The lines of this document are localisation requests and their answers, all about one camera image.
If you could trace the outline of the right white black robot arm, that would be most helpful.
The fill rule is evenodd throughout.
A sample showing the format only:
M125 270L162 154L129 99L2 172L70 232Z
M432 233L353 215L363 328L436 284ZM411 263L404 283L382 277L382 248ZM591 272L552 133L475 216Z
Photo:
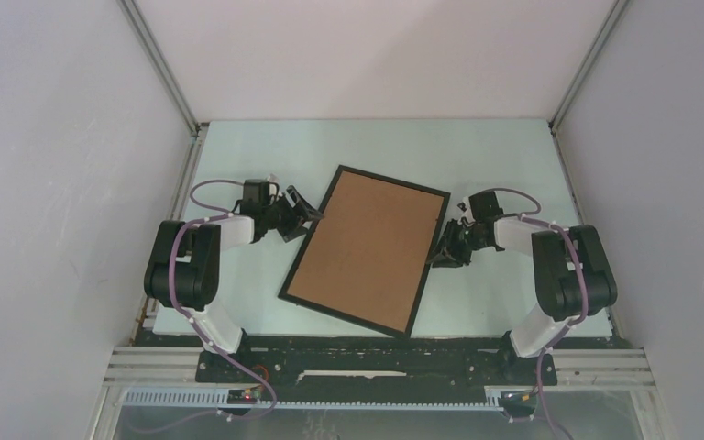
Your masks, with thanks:
M461 216L446 222L426 260L433 268L462 268L484 248L515 251L533 263L535 307L503 337L504 352L496 359L500 377L519 383L533 369L532 358L551 350L571 329L614 305L618 287L597 228L563 227L538 218L542 205L530 194L534 209L507 214L501 188L464 198Z

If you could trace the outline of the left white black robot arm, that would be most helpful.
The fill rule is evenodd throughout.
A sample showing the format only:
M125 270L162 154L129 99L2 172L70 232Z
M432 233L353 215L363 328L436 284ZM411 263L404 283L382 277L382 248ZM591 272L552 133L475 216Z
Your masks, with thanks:
M216 183L242 190L233 208L202 203L195 197L197 190ZM144 276L144 291L182 315L207 350L222 352L217 368L223 375L231 381L242 381L253 369L253 357L239 348L245 331L227 313L219 318L208 313L218 293L222 253L255 244L270 231L278 232L284 242L293 241L306 235L307 225L322 220L324 215L293 186L283 190L274 176L202 181L191 188L190 199L215 214L160 223Z

